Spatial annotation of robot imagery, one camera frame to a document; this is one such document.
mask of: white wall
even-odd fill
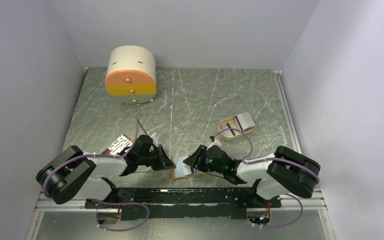
[[[319,0],[51,0],[85,66],[122,45],[159,67],[280,70]]]
[[[24,239],[84,69],[47,0],[0,1],[0,240]]]
[[[337,239],[384,239],[384,0],[320,0],[282,80]]]

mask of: purple cable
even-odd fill
[[[97,199],[91,199],[91,200],[95,201],[95,202],[97,202],[99,204],[102,204],[102,205],[111,205],[111,206],[136,205],[136,206],[142,206],[142,207],[144,207],[146,209],[146,217],[145,217],[145,219],[141,223],[139,223],[136,226],[132,226],[132,227],[125,228],[125,229],[113,229],[113,228],[107,228],[107,227],[102,226],[99,223],[98,214],[96,214],[96,224],[97,224],[97,227],[100,228],[100,229],[106,230],[106,231],[110,231],[110,232],[127,232],[127,231],[130,231],[130,230],[139,228],[140,226],[145,224],[148,221],[148,219],[150,218],[150,209],[149,209],[149,207],[147,205],[143,204],[143,203],[140,203],[140,202],[119,202],[119,203],[114,203],[114,202],[100,201],[100,200],[97,200]]]
[[[129,152],[130,150],[132,150],[133,148],[133,145],[135,145],[136,143],[136,139],[138,138],[138,131],[139,131],[139,118],[136,117],[136,133],[134,134],[134,139],[133,139],[133,142],[131,143],[130,147],[126,150],[126,152],[121,155],[121,156],[113,156],[113,155],[107,155],[107,154],[84,154],[84,155],[80,155],[80,156],[76,156],[76,157],[73,157],[72,159],[64,162],[63,164],[57,166],[53,171],[50,172],[50,174],[46,177],[45,181],[43,182],[43,187],[42,187],[42,191],[43,191],[43,195],[47,198],[51,198],[51,196],[48,194],[48,183],[49,181],[51,180],[51,177],[57,173],[59,170],[61,170],[62,168],[65,168],[67,165],[69,165],[70,163],[72,162],[75,162],[79,159],[82,159],[82,158],[91,158],[91,157],[98,157],[98,158],[116,158],[116,159],[122,159],[124,158]]]
[[[139,123],[139,127],[142,129],[143,133],[146,134],[147,136],[149,136],[149,134],[147,133],[147,131],[145,130],[145,128],[142,126],[141,122],[139,120],[137,120],[137,122]]]
[[[253,154],[253,150],[254,150],[254,147],[253,147],[253,142],[251,141],[251,139],[250,139],[250,137],[249,136],[247,136],[243,131],[241,131],[241,130],[239,130],[239,129],[236,129],[236,128],[232,128],[232,127],[228,127],[228,128],[226,128],[226,129],[223,129],[223,130],[221,130],[221,131],[219,131],[214,137],[217,137],[218,135],[220,135],[220,134],[222,134],[223,132],[225,132],[225,131],[236,131],[236,132],[238,132],[238,133],[240,133],[240,134],[242,134],[242,135],[244,135],[245,136],[245,138],[248,140],[248,142],[249,142],[249,145],[251,146],[251,150],[248,152],[248,154],[246,155],[246,156],[244,156],[243,158],[242,158],[242,163],[244,163],[244,164],[246,164],[246,165],[248,165],[248,164],[254,164],[254,163],[248,163],[248,162],[246,162],[245,161],[245,159],[247,159],[249,156],[251,156],[251,154]]]
[[[263,229],[280,229],[280,228],[284,228],[284,227],[287,227],[289,225],[294,224],[296,221],[298,221],[303,216],[303,213],[304,213],[303,203],[296,196],[294,196],[292,194],[285,193],[285,195],[295,199],[299,203],[299,208],[300,209],[299,209],[298,216],[294,220],[292,220],[292,221],[290,221],[288,223],[285,223],[285,224],[276,225],[276,226],[262,226],[261,228],[263,228]]]

